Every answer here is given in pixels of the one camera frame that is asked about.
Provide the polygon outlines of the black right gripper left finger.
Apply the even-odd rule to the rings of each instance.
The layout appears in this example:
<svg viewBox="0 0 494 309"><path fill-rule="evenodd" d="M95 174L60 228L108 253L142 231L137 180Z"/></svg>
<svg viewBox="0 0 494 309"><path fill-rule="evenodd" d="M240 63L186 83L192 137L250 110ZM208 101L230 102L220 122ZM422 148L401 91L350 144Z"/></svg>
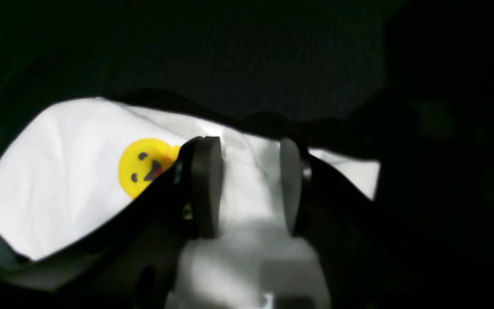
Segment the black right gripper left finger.
<svg viewBox="0 0 494 309"><path fill-rule="evenodd" d="M215 237L221 141L196 137L97 230L35 263L0 270L0 309L163 309L188 241Z"/></svg>

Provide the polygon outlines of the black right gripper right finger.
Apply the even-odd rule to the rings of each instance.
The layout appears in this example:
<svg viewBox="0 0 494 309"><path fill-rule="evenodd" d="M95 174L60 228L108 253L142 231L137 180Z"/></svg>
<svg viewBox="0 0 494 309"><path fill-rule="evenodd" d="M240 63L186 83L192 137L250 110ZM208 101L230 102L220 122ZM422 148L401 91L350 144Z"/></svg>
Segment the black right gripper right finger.
<svg viewBox="0 0 494 309"><path fill-rule="evenodd" d="M494 309L494 265L394 219L299 139L280 141L286 226L316 251L332 309Z"/></svg>

